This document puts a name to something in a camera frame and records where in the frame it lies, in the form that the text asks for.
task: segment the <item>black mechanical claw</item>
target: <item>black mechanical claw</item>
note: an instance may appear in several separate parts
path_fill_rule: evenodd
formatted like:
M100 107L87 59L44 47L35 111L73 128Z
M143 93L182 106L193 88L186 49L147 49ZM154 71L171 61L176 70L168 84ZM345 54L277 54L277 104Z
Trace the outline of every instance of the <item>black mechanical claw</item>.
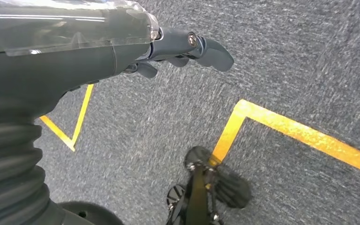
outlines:
M236 174L225 164L212 167L209 164L211 152L201 146L193 147L185 156L185 167L191 170L195 164L203 164L206 170L214 171L214 182L210 179L209 173L205 173L205 182L214 183L217 199L230 208L242 209L252 199L248 182Z
M214 67L225 72L234 64L229 52L218 42L196 35L194 32L160 28L158 38L149 50L135 60L124 73L139 72L145 77L156 76L158 70L148 61L168 61L176 67L184 67L189 60L204 67Z

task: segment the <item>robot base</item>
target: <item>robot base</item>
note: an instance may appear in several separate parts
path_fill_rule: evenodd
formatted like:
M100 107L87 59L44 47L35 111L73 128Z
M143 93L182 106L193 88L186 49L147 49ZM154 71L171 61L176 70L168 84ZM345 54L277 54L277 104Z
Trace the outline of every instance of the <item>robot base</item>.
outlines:
M210 156L210 151L200 146L192 148L185 156L184 164L191 178L186 187L175 185L169 191L167 225L223 225L216 199L238 209L246 207L250 201L247 181L223 164L211 166Z
M94 225L124 225L122 221L108 209L88 202L63 202L59 204Z

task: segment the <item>gray carpet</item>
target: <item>gray carpet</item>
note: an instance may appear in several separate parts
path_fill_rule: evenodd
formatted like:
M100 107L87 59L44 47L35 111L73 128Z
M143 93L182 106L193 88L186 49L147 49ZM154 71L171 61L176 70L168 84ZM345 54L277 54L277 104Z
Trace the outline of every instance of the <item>gray carpet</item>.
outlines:
M187 178L185 153L213 149L241 98L360 150L360 0L140 3L161 26L218 40L235 65L220 73L160 63L152 80L98 83L75 153L46 127L37 141L53 200L92 201L128 225L163 224L167 191ZM68 135L84 92L49 114ZM244 123L225 163L253 193L243 210L220 206L228 225L360 225L360 170L257 122Z

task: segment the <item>screw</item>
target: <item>screw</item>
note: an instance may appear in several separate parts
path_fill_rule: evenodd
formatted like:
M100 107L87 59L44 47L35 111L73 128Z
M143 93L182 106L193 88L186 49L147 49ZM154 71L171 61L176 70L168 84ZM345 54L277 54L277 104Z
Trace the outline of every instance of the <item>screw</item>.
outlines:
M188 35L188 42L190 43L190 45L191 45L192 47L196 47L196 45L198 44L196 35L193 34L193 33L190 33L190 34Z
M194 170L195 170L195 165L189 165L188 168L189 168L191 171L194 171Z

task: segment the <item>black plastic casing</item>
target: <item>black plastic casing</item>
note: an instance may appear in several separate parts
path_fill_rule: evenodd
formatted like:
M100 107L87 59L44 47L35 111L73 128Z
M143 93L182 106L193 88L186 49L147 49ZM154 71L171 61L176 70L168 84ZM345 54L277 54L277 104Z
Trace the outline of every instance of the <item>black plastic casing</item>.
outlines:
M80 85L118 75L150 44L8 57L0 53L0 225L90 225L50 200L34 119Z

